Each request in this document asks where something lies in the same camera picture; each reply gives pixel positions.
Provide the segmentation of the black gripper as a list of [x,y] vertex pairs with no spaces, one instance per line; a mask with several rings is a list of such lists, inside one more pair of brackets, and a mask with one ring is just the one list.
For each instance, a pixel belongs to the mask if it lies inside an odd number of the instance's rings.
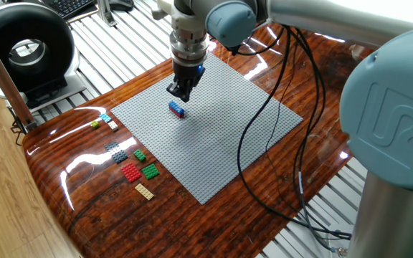
[[184,66],[174,63],[173,70],[175,74],[174,82],[172,82],[166,90],[183,102],[188,102],[191,91],[199,84],[205,68],[202,64]]

